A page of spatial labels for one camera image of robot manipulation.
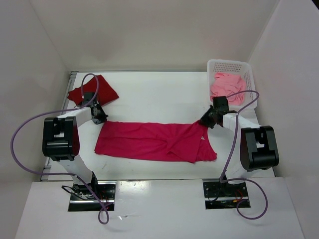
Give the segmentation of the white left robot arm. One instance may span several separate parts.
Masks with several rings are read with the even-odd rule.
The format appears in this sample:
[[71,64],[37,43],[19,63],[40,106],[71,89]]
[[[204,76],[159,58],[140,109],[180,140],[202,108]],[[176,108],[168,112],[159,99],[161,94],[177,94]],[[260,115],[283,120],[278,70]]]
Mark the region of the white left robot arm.
[[93,92],[84,94],[82,105],[85,107],[80,110],[44,120],[42,152],[44,156],[62,165],[67,173],[72,174],[76,191],[88,199],[94,199],[99,195],[100,187],[94,172],[85,165],[80,156],[78,128],[88,121],[95,125],[103,124],[108,116]]

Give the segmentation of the magenta t shirt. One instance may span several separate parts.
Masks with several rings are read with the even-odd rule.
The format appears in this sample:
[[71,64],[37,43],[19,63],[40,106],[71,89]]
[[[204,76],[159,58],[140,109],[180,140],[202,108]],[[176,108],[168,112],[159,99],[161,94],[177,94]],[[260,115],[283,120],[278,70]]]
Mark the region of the magenta t shirt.
[[191,124],[108,121],[101,128],[94,151],[112,157],[192,164],[217,159],[208,129],[197,121]]

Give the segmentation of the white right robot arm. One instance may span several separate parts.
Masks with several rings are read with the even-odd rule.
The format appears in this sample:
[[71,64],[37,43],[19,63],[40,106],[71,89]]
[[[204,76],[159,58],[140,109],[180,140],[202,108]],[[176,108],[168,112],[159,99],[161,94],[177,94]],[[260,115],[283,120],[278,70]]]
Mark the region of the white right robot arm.
[[[251,177],[255,170],[268,170],[279,164],[279,152],[274,129],[269,126],[261,126],[240,116],[239,111],[230,110],[225,96],[213,99],[212,105],[200,118],[199,124],[213,129],[219,125],[234,132],[233,145],[230,155],[220,176],[219,191],[224,196],[231,195],[236,190],[236,184],[243,179]],[[227,172],[230,159],[239,143],[238,168]]]

